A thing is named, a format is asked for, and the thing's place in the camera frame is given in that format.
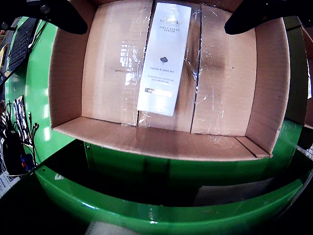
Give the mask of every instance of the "clear plastic wrap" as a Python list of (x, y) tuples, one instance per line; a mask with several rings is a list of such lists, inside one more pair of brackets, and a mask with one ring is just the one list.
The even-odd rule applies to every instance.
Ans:
[(244, 136), (254, 98), (255, 31), (228, 35), (224, 25), (231, 13), (201, 8), (201, 58), (191, 132)]
[(201, 5), (178, 1), (157, 2), (175, 3), (191, 7), (189, 32), (174, 115), (167, 117), (139, 111), (138, 126), (190, 132), (198, 81)]
[(82, 116), (137, 125), (152, 5), (152, 0), (123, 0), (97, 8), (84, 62)]

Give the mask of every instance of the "logo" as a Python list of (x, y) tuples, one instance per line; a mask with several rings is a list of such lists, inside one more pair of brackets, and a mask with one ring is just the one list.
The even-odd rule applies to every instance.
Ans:
[(167, 60), (167, 58), (166, 57), (161, 57), (160, 58), (160, 61), (163, 63), (163, 65), (164, 65), (164, 63), (166, 63), (168, 60)]
[(181, 25), (181, 21), (177, 21), (175, 18), (167, 18), (164, 17), (163, 19), (161, 19), (161, 22), (165, 22), (165, 23), (171, 23), (171, 24), (176, 24), (176, 25)]

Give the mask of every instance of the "metal rivet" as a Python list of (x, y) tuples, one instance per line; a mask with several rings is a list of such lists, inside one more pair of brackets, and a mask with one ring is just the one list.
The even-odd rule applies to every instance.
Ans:
[(44, 14), (47, 14), (49, 13), (50, 11), (50, 7), (46, 6), (46, 5), (43, 5), (41, 8), (40, 8), (40, 11)]

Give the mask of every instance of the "electrical wire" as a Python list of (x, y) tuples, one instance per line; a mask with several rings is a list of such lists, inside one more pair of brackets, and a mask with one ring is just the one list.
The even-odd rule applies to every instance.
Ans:
[(42, 26), (42, 28), (38, 31), (38, 33), (35, 35), (35, 40), (33, 41), (33, 44), (31, 46), (31, 50), (34, 49), (34, 47), (36, 46), (37, 42), (39, 41), (41, 34), (43, 33), (46, 25), (48, 24), (48, 22), (45, 22), (44, 25)]

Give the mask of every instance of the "keyboard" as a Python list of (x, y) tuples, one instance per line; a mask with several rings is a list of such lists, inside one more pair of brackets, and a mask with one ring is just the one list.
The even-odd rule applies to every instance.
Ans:
[(28, 46), (34, 38), (34, 29), (37, 20), (28, 18), (19, 28), (10, 53), (9, 70), (14, 70), (19, 66), (28, 54)]

